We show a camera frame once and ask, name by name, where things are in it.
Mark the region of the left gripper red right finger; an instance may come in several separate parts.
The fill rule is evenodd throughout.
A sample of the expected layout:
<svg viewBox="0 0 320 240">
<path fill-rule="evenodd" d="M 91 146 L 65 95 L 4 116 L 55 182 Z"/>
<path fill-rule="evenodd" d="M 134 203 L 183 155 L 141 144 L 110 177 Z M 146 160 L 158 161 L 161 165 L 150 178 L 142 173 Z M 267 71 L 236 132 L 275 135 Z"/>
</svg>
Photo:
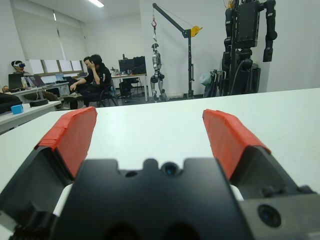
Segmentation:
<svg viewBox="0 0 320 240">
<path fill-rule="evenodd" d="M 298 186 L 271 150 L 234 115 L 206 109 L 202 114 L 212 154 L 244 199 L 314 194 Z"/>
</svg>

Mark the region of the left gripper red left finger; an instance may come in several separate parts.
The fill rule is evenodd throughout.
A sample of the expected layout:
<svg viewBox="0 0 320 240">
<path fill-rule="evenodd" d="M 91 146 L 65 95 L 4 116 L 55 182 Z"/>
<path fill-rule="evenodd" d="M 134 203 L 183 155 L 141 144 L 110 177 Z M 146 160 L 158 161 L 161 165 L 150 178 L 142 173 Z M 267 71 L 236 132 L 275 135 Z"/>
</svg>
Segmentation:
<svg viewBox="0 0 320 240">
<path fill-rule="evenodd" d="M 32 204 L 52 212 L 88 154 L 97 116 L 92 106 L 62 115 L 0 193 L 1 211 L 18 215 Z"/>
</svg>

